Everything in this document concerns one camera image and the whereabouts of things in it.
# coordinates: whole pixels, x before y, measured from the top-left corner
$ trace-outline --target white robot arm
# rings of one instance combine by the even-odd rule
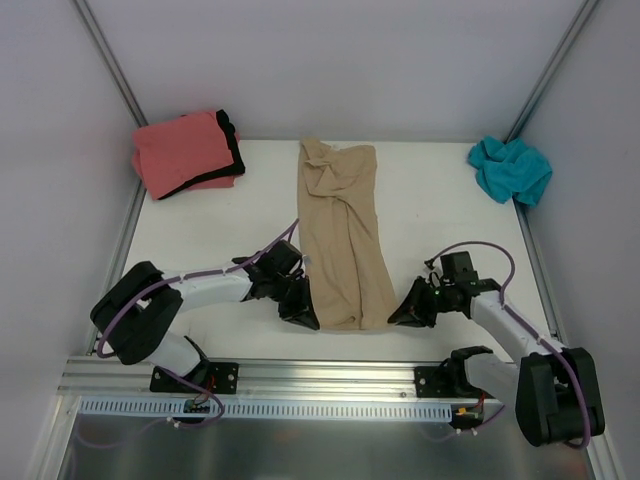
[[[505,303],[497,282],[478,278],[468,252],[440,258],[439,284],[418,277],[389,323],[434,327],[438,313],[462,312],[487,330],[514,363],[501,361],[486,347],[460,349],[451,353],[437,380],[461,396],[486,392],[514,409],[524,436],[536,446],[583,437],[585,429],[601,434],[604,416],[588,352],[544,338]],[[91,312],[103,334],[98,355],[117,355],[125,365],[147,361],[204,387],[211,375],[209,360],[191,339],[168,331],[178,313],[268,297],[278,303],[283,320],[319,329],[309,280],[300,268],[302,254],[289,242],[276,243],[255,261],[233,262],[222,270],[174,275],[151,262],[135,265]],[[102,351],[107,339],[113,354]]]

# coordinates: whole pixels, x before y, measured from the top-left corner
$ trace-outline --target black mounting bracket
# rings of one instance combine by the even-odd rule
[[[208,362],[207,371],[203,378],[213,377],[211,393],[216,395],[235,395],[238,388],[238,372],[240,366],[232,362]],[[206,388],[206,381],[200,383]],[[149,390],[155,393],[195,393],[198,392],[182,383],[176,382],[158,367],[153,369]]]
[[[437,367],[420,366],[413,369],[413,383],[418,398],[479,398],[483,391],[466,381],[464,360],[471,355],[491,352],[486,347],[467,347],[454,350],[451,357]]]
[[[413,383],[416,386],[416,396],[418,398],[469,398],[473,400],[480,398],[483,393],[480,389],[461,391],[460,388],[456,388],[455,382],[451,379],[450,373],[447,372],[445,367],[445,362],[443,362],[437,367],[421,366],[413,369]],[[458,417],[454,414],[449,425],[455,429],[468,430],[480,425],[483,419],[483,413],[476,418]]]

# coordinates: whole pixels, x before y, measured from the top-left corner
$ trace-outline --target wire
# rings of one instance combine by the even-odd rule
[[[492,423],[494,423],[498,417],[500,417],[500,415],[502,415],[502,413],[505,411],[506,407],[504,405],[501,405],[500,408],[498,409],[498,411],[496,413],[494,413],[491,417],[487,418],[484,422],[482,422],[480,425],[478,425],[475,428],[470,428],[468,430],[453,430],[452,432],[449,432],[447,435],[440,437],[440,438],[434,438],[431,435],[429,435],[427,432],[424,431],[424,429],[419,428],[418,431],[420,432],[420,434],[426,438],[427,440],[429,440],[430,442],[433,443],[443,443],[446,442],[448,440],[451,440],[452,438],[455,438],[461,434],[468,434],[468,433],[473,433],[478,432],[479,430],[488,427],[489,425],[491,425]]]
[[[442,370],[447,365],[447,363],[449,363],[448,358],[445,358],[443,361],[441,361],[440,364],[436,367],[436,369],[433,372],[431,372],[431,375],[429,375],[429,378],[427,379],[426,383],[431,383],[431,381],[436,377],[438,373],[440,373],[440,370]]]
[[[181,277],[181,276],[177,275],[175,277],[171,277],[171,278],[160,280],[159,282],[156,282],[156,283],[154,283],[152,285],[149,285],[148,287],[142,289],[140,292],[137,293],[137,295],[135,295],[131,300],[129,300],[120,309],[120,311],[118,313],[116,313],[116,315],[113,317],[113,320],[111,320],[111,322],[109,323],[107,328],[102,333],[102,336],[100,337],[100,341],[98,342],[98,347],[96,348],[96,354],[98,355],[99,358],[110,358],[110,357],[115,356],[115,352],[111,352],[111,353],[105,353],[104,352],[104,344],[107,342],[107,339],[109,338],[109,335],[111,335],[111,332],[113,332],[113,330],[116,328],[118,323],[120,323],[120,321],[127,314],[127,312],[129,310],[131,310],[134,305],[136,305],[141,299],[143,299],[144,297],[149,295],[151,292],[153,292],[153,291],[155,291],[155,290],[157,290],[157,289],[159,289],[161,287],[164,287],[164,286],[171,285],[173,283],[179,282],[181,280],[190,280],[192,278],[202,278],[202,277],[209,277],[209,276],[213,276],[213,275],[223,275],[225,273],[232,273],[232,272],[235,272],[237,270],[240,270],[240,269],[246,267],[247,265],[255,262],[262,255],[264,255],[269,250],[271,250],[276,243],[278,243],[280,240],[282,240],[284,237],[286,237],[291,231],[295,230],[297,225],[298,225],[298,220],[296,219],[296,221],[293,222],[289,228],[287,228],[284,232],[282,232],[280,235],[278,235],[278,237],[273,242],[271,242],[269,245],[267,245],[264,249],[260,250],[253,257],[248,258],[247,260],[245,260],[244,262],[240,263],[239,265],[234,265],[233,267],[230,267],[227,270],[222,270],[222,269],[202,270],[202,271],[199,271],[199,272],[188,273],[184,277]]]
[[[152,420],[151,422],[147,423],[144,427],[140,428],[137,432],[132,433],[131,435],[127,436],[127,438],[125,438],[124,440],[120,440],[118,442],[114,442],[114,443],[94,443],[90,440],[86,440],[85,438],[82,437],[82,435],[80,434],[80,418],[82,418],[81,416],[77,417],[78,419],[76,420],[76,426],[75,426],[75,434],[74,434],[74,439],[78,441],[78,443],[80,443],[82,446],[87,447],[87,448],[94,448],[96,450],[110,450],[112,448],[117,448],[117,447],[121,447],[123,445],[125,445],[126,443],[128,443],[130,440],[139,437],[140,435],[142,435],[143,433],[147,432],[149,429],[151,429],[152,427],[159,425],[161,423],[167,423],[168,420],[166,418],[156,418],[154,420]]]
[[[209,399],[213,400],[217,405],[218,405],[218,413],[212,417],[207,417],[206,420],[203,420],[200,423],[180,423],[177,422],[177,425],[179,428],[184,428],[184,429],[194,429],[194,428],[202,428],[202,427],[206,427],[208,425],[211,425],[212,423],[216,423],[218,420],[220,420],[222,418],[222,416],[224,415],[225,412],[225,406],[224,403],[222,403],[220,401],[220,399],[214,395],[213,393],[205,390],[204,388],[202,388],[200,385],[196,385],[194,383],[191,383],[187,380],[185,380],[184,378],[176,375],[175,373],[173,373],[171,370],[167,370],[166,368],[162,368],[162,367],[158,367],[160,370],[162,370],[164,373],[166,373],[167,375],[169,375],[171,378],[173,378],[176,382],[182,383],[183,385],[186,385],[187,387],[190,387],[194,390],[197,390],[200,393],[205,394]]]
[[[293,235],[293,232],[295,231],[297,225],[298,225],[298,220],[296,219],[289,226],[289,228],[287,228],[284,232],[282,232],[280,235],[278,235],[278,237],[276,237],[276,239],[273,240],[265,248],[263,248],[258,253],[256,253],[252,257],[248,258],[244,262],[242,262],[242,263],[240,263],[238,265],[234,265],[234,266],[232,266],[231,268],[229,268],[227,270],[222,270],[222,269],[203,270],[203,271],[199,271],[199,272],[189,273],[189,274],[185,275],[184,277],[180,277],[178,275],[178,276],[174,276],[174,277],[171,277],[171,278],[163,279],[163,280],[161,280],[159,282],[156,282],[156,283],[154,283],[152,285],[149,285],[148,287],[144,288],[143,290],[138,292],[138,294],[135,295],[131,300],[129,300],[122,307],[122,309],[120,309],[120,311],[113,317],[113,320],[111,320],[111,322],[109,323],[109,325],[107,326],[107,328],[103,332],[103,334],[100,337],[100,340],[98,342],[98,346],[96,348],[96,353],[97,353],[98,357],[99,358],[110,358],[110,357],[113,357],[115,355],[115,352],[105,353],[104,352],[104,344],[107,342],[107,339],[111,335],[111,332],[113,332],[114,328],[118,325],[118,323],[122,320],[122,318],[124,318],[124,316],[127,314],[127,312],[129,310],[131,310],[131,308],[133,308],[134,305],[136,305],[141,299],[143,299],[144,297],[149,295],[151,292],[153,292],[153,291],[155,291],[155,290],[157,290],[157,289],[159,289],[161,287],[164,287],[164,286],[167,286],[167,285],[171,285],[173,283],[176,283],[176,282],[179,282],[179,281],[182,281],[182,280],[189,280],[189,279],[193,279],[193,278],[202,278],[202,277],[208,277],[208,276],[213,276],[213,275],[224,275],[225,273],[232,273],[232,272],[238,271],[238,270],[246,267],[247,265],[255,262],[256,260],[258,260],[262,255],[264,255],[269,250],[271,250],[273,248],[273,246],[276,243],[278,243],[280,240],[282,240],[285,236],[289,235],[291,237],[291,235]],[[210,400],[213,400],[213,402],[215,402],[217,404],[217,406],[218,406],[218,413],[216,415],[214,415],[212,417],[208,417],[207,419],[203,420],[200,423],[185,424],[185,423],[182,423],[182,422],[174,421],[174,426],[175,427],[183,428],[183,429],[202,428],[204,426],[208,426],[208,425],[210,425],[212,423],[215,423],[218,420],[220,420],[220,418],[222,418],[222,416],[224,415],[224,412],[225,412],[225,406],[216,395],[214,395],[209,390],[206,390],[206,389],[202,388],[200,385],[197,385],[195,383],[189,382],[188,380],[185,380],[184,378],[176,375],[175,373],[173,373],[170,370],[167,370],[166,368],[162,368],[162,367],[158,367],[158,368],[160,368],[160,370],[162,370],[165,374],[167,374],[168,376],[173,378],[175,381],[177,381],[179,383],[182,383],[183,385],[186,385],[187,387],[189,387],[189,388],[191,388],[193,390],[196,390],[197,392],[200,392],[200,395],[202,395],[202,394],[206,395],[206,398],[208,398]],[[80,421],[79,421],[79,418],[80,417],[78,417],[78,421],[76,422],[74,438],[77,439],[77,441],[81,445],[84,445],[85,447],[95,448],[95,449],[99,449],[99,450],[106,450],[106,449],[120,447],[120,446],[126,444],[132,438],[135,438],[135,437],[138,437],[138,436],[144,434],[149,429],[151,429],[153,426],[172,420],[171,418],[169,418],[169,419],[167,419],[167,418],[157,418],[157,419],[149,422],[147,425],[142,427],[140,430],[138,430],[134,434],[128,436],[124,440],[121,440],[121,441],[115,442],[115,443],[98,444],[98,443],[94,443],[94,442],[91,442],[89,440],[86,440],[85,438],[82,437],[82,435],[80,435]]]
[[[296,277],[300,272],[302,272],[302,275],[304,275],[304,269],[302,268],[303,264],[304,264],[304,257],[300,257],[300,260],[298,260],[298,263],[296,264],[296,268],[293,269],[292,275],[294,277]]]
[[[291,240],[293,239],[293,232],[295,232],[296,229],[292,228],[291,231],[289,232],[289,235],[287,236],[287,242],[291,243]]]
[[[484,411],[484,401],[485,401],[486,398],[487,398],[487,395],[484,392],[482,392],[482,395],[480,395],[480,399],[478,400],[478,403],[476,403],[471,408],[473,409],[473,408],[482,407],[482,410]]]
[[[513,308],[511,308],[505,302],[505,292],[507,290],[507,287],[511,283],[511,280],[513,280],[513,277],[516,274],[516,262],[513,258],[513,255],[511,255],[511,253],[509,253],[509,251],[506,248],[496,243],[485,242],[481,240],[469,240],[466,242],[459,242],[459,243],[455,243],[453,245],[448,246],[447,248],[445,248],[444,250],[441,250],[435,256],[427,260],[427,262],[425,263],[430,269],[432,269],[433,262],[435,262],[443,254],[447,253],[450,250],[453,250],[454,248],[462,247],[465,245],[484,245],[486,247],[495,248],[496,250],[501,251],[509,260],[509,265],[511,267],[511,270],[509,272],[509,275],[507,276],[507,279],[504,281],[504,283],[502,284],[502,287],[500,288],[500,293],[499,293],[500,305],[502,305],[502,308],[504,309],[504,311],[507,312],[511,316],[511,318],[513,318],[527,333],[529,333],[529,335],[531,335],[540,345],[546,348],[549,351],[549,353],[551,353],[558,360],[558,362],[560,362],[562,367],[566,370],[567,374],[569,375],[569,380],[571,381],[571,385],[573,386],[573,389],[576,392],[578,407],[580,408],[580,414],[582,415],[583,434],[582,434],[582,441],[580,442],[580,444],[576,445],[570,442],[565,442],[565,445],[567,445],[570,448],[580,449],[580,450],[586,448],[589,445],[589,442],[591,441],[591,422],[589,420],[587,402],[584,398],[584,392],[582,391],[582,387],[580,386],[580,381],[578,380],[578,376],[576,375],[571,365],[569,365],[569,362],[567,362],[567,360],[562,356],[562,352],[558,351],[545,338],[541,337],[539,332],[527,320],[525,320],[520,314],[518,314],[518,312],[516,312]]]
[[[208,392],[211,392],[211,391],[213,390],[213,385],[214,385],[214,383],[215,383],[215,378],[214,378],[214,376],[213,376],[213,375],[211,375],[211,377],[209,378],[209,381],[207,382],[207,386],[205,387],[205,389],[206,389]],[[198,395],[196,395],[196,398],[194,398],[194,399],[192,400],[192,401],[193,401],[193,405],[194,405],[194,406],[202,405],[204,402],[206,402],[206,401],[207,401],[207,397],[206,397],[206,395],[205,395],[204,399],[203,399],[201,402],[198,402],[197,400],[198,400],[200,397],[202,397],[202,393],[199,393]]]

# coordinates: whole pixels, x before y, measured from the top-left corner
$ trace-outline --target beige cloth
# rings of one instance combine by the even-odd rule
[[[315,138],[301,143],[300,246],[320,327],[387,327],[397,302],[378,240],[376,151],[332,150]]]

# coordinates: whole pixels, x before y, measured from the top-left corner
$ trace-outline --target folded pink towel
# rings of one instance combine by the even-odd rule
[[[184,189],[228,188],[245,167],[224,110],[184,115],[133,134],[132,163],[154,200]]]

